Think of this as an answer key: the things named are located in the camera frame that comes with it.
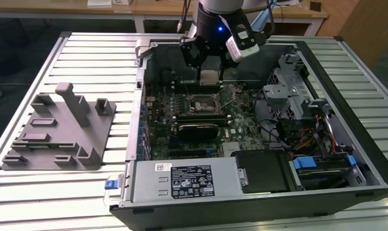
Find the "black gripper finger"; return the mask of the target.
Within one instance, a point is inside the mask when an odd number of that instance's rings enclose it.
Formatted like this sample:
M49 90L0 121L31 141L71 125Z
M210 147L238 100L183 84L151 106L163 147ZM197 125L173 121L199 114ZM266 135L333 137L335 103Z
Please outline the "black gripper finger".
M206 40L201 36L181 38L181 51L186 65L197 70L197 80L201 80L202 65L207 58Z
M231 58L227 58L227 54L221 55L221 68L219 68L219 80L225 80L225 71L229 68L237 68L239 63L237 63Z

